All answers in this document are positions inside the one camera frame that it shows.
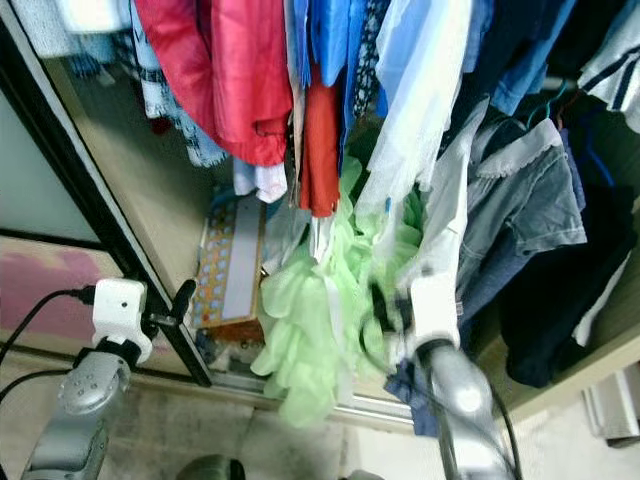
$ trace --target gray clothing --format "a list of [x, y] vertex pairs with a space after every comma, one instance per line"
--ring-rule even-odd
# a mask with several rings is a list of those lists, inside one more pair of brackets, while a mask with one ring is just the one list
[[523, 257], [587, 241], [562, 139], [550, 119], [480, 163], [469, 179], [467, 209], [460, 298], [505, 229]]
[[[486, 132], [491, 133], [499, 131], [493, 129], [493, 127], [487, 127]], [[489, 143], [494, 144], [497, 135], [493, 135], [491, 139], [478, 137], [479, 140], [484, 141], [487, 145]], [[572, 191], [576, 197], [576, 203], [578, 210], [584, 210], [586, 206], [586, 200], [584, 196], [584, 190], [582, 188], [582, 181], [578, 173], [578, 167], [575, 164], [573, 156], [571, 154], [571, 147], [569, 145], [569, 132], [563, 129], [560, 132], [562, 137], [562, 143], [564, 145], [565, 153], [567, 154], [567, 164], [569, 165], [569, 171], [571, 172], [571, 184]], [[498, 149], [501, 150], [506, 145], [503, 140], [499, 143]], [[485, 257], [482, 265], [482, 269], [475, 277], [474, 281], [465, 290], [462, 296], [463, 311], [462, 315], [458, 318], [460, 325], [460, 336], [462, 338], [463, 345], [469, 338], [470, 329], [472, 323], [465, 325], [466, 322], [471, 319], [476, 313], [480, 311], [486, 304], [493, 300], [498, 293], [515, 277], [520, 270], [522, 270], [532, 255], [518, 255], [516, 253], [516, 240], [511, 231], [503, 232], [491, 247], [489, 254]]]

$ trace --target pink wall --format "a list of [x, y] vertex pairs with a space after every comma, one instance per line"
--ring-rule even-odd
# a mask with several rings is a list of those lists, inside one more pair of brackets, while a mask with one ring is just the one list
[[[0, 239], [0, 326], [14, 329], [49, 292], [95, 284], [120, 276], [105, 252]], [[56, 298], [34, 318], [28, 331], [91, 339], [91, 308], [72, 298]]]

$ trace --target denim shirt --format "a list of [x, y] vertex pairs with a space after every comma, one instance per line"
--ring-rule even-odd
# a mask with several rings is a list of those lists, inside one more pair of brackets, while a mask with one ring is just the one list
[[[573, 194], [576, 197], [578, 210], [582, 212], [586, 206], [586, 200], [578, 167], [571, 155], [568, 130], [562, 130], [560, 136], [567, 154]], [[518, 255], [513, 234], [510, 231], [504, 233], [501, 238], [494, 242], [490, 253], [483, 260], [481, 271], [473, 283], [465, 290], [462, 297], [463, 310], [462, 315], [458, 317], [458, 327], [463, 348], [470, 339], [471, 328], [474, 324], [472, 321], [473, 316], [493, 300], [531, 259], [531, 255]]]
[[587, 241], [562, 138], [550, 119], [491, 155], [473, 175], [460, 249], [459, 296], [505, 228], [520, 256]]
[[505, 72], [491, 98], [491, 105], [507, 115], [513, 115], [527, 93], [536, 93], [542, 87], [547, 70], [547, 57], [577, 0], [563, 0], [549, 38], [533, 42], [518, 63]]

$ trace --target sleeve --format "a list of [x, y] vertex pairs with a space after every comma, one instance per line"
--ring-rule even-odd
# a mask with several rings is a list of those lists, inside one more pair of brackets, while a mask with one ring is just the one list
[[564, 153], [557, 155], [536, 179], [523, 208], [511, 220], [519, 255], [587, 241], [569, 165]]

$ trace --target closet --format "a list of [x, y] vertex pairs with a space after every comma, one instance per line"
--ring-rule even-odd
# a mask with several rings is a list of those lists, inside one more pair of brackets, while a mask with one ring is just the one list
[[[41, 124], [37, 128], [46, 136], [46, 131], [55, 126], [56, 134], [70, 139], [74, 151], [69, 152], [73, 160], [68, 161], [76, 162], [73, 168], [84, 169], [93, 178], [92, 184], [77, 187], [107, 199], [110, 214], [119, 219], [119, 235], [130, 243], [131, 258], [136, 258], [137, 267], [133, 270], [150, 282], [159, 299], [166, 303], [185, 279], [197, 273], [213, 187], [229, 182], [232, 175], [229, 162], [212, 169], [192, 166], [179, 133], [172, 129], [159, 136], [151, 131], [128, 77], [110, 72], [105, 78], [77, 79], [64, 62], [38, 59], [8, 0], [0, 1], [0, 14], [5, 34], [14, 42], [2, 49], [11, 49], [13, 55], [22, 59], [25, 72], [37, 85], [39, 95], [46, 99], [46, 109], [55, 117], [51, 125]], [[16, 97], [29, 94], [29, 86], [20, 85], [18, 72], [3, 71], [3, 75], [3, 88], [16, 89]], [[364, 148], [358, 141], [366, 139], [359, 140], [358, 132], [353, 138], [354, 149]], [[631, 184], [640, 192], [640, 139], [624, 128], [620, 115], [603, 116], [596, 127], [595, 142], [599, 149], [610, 152], [607, 166], [616, 180]], [[640, 232], [640, 201], [635, 207], [635, 230]], [[640, 252], [636, 248], [597, 317], [589, 355], [542, 389], [520, 385], [507, 376], [506, 345], [499, 329], [499, 301], [483, 311], [482, 328], [475, 332], [471, 350], [515, 420], [561, 404], [640, 360], [639, 292]], [[167, 370], [185, 373], [179, 362]], [[379, 381], [357, 384], [352, 401], [341, 404], [338, 411], [410, 425], [408, 407], [382, 389], [383, 381], [380, 376]], [[229, 372], [226, 376], [214, 376], [211, 388], [222, 387], [239, 399], [249, 395], [259, 401], [256, 394], [261, 385], [262, 380], [247, 372]]]

